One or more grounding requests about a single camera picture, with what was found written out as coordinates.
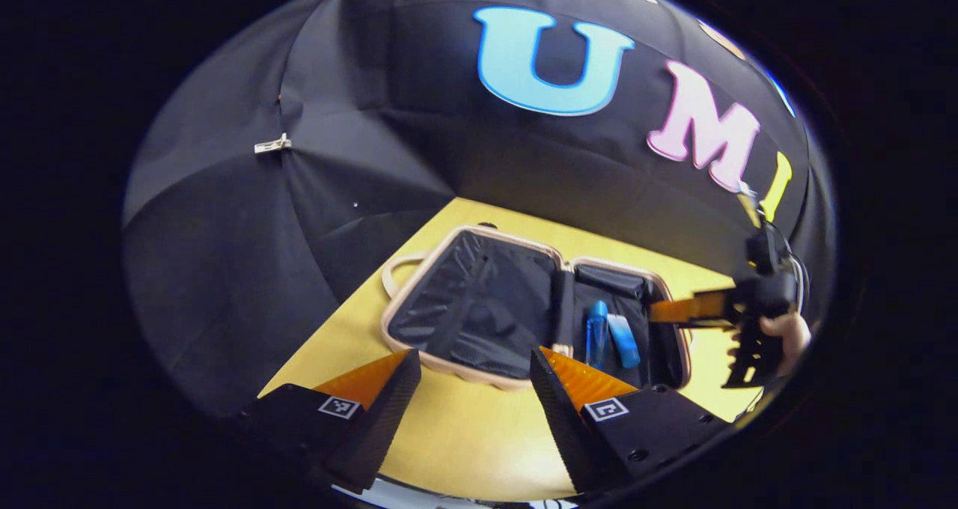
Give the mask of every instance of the suitcase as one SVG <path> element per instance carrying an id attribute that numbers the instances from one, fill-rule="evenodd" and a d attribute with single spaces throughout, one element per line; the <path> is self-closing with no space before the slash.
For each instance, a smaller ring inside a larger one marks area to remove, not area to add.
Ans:
<path id="1" fill-rule="evenodd" d="M 415 261 L 420 266 L 397 287 L 394 268 Z M 609 342 L 603 372 L 639 389 L 680 388 L 691 376 L 691 335 L 647 322 L 647 305 L 671 295 L 661 277 L 643 268 L 594 257 L 564 260 L 543 243 L 469 225 L 452 230 L 428 255 L 390 260 L 382 281 L 392 298 L 380 322 L 390 349 L 416 348 L 423 365 L 469 382 L 531 387 L 530 352 L 538 346 L 585 362 L 585 315 L 598 300 L 629 321 L 640 358 L 623 368 Z"/>

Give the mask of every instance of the blue letter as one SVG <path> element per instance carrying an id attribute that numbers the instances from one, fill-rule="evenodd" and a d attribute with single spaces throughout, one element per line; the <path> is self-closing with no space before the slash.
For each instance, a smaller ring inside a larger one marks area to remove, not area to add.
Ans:
<path id="1" fill-rule="evenodd" d="M 517 7 L 483 7 L 479 45 L 479 79 L 489 92 L 514 106 L 555 116 L 584 116 L 606 106 L 619 80 L 622 53 L 635 42 L 614 29 L 576 22 L 573 29 L 588 42 L 582 78 L 557 86 L 536 75 L 542 29 L 555 25 L 549 15 Z"/>

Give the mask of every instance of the yellow table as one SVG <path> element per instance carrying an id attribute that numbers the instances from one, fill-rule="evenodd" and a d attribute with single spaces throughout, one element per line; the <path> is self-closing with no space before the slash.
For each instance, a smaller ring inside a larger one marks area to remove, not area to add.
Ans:
<path id="1" fill-rule="evenodd" d="M 666 281 L 675 299 L 696 290 L 729 287 L 732 279 L 685 261 L 579 229 L 456 198 L 401 247 L 394 257 L 433 249 L 461 225 L 491 222 L 499 230 L 553 246 L 565 260 L 590 256 L 643 267 Z M 397 283 L 414 267 L 400 267 Z M 389 298 L 380 274 L 370 278 L 305 342 L 260 396 L 284 383 L 314 387 L 390 349 L 379 334 Z M 722 389 L 733 342 L 715 329 L 695 333 L 692 378 L 681 393 L 732 421 L 757 389 Z M 381 474 L 422 489 L 470 499 L 557 499 L 575 494 L 536 393 L 489 385 L 422 369 L 422 380 L 400 423 Z"/>

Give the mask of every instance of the hand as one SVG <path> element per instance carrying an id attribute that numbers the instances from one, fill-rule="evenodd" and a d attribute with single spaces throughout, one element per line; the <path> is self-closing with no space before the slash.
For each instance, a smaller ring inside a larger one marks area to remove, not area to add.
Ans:
<path id="1" fill-rule="evenodd" d="M 763 334 L 768 336 L 779 336 L 781 338 L 781 363 L 776 376 L 787 376 L 795 368 L 798 359 L 811 342 L 811 332 L 808 331 L 808 323 L 798 312 L 792 314 L 783 314 L 775 319 L 759 319 L 759 326 Z M 732 341 L 738 342 L 740 332 L 732 335 Z M 728 351 L 729 356 L 735 356 L 737 349 Z"/>

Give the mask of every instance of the pink letter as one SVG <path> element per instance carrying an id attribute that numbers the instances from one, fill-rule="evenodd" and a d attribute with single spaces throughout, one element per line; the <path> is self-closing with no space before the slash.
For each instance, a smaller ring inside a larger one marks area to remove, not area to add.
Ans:
<path id="1" fill-rule="evenodd" d="M 718 185 L 738 192 L 752 142 L 759 132 L 759 121 L 738 103 L 719 120 L 715 97 L 705 77 L 674 60 L 668 60 L 666 67 L 675 76 L 671 110 L 662 129 L 649 133 L 649 147 L 663 157 L 682 161 L 689 155 L 685 137 L 691 128 L 692 163 L 702 168 L 724 148 L 721 159 L 709 167 L 709 174 Z"/>

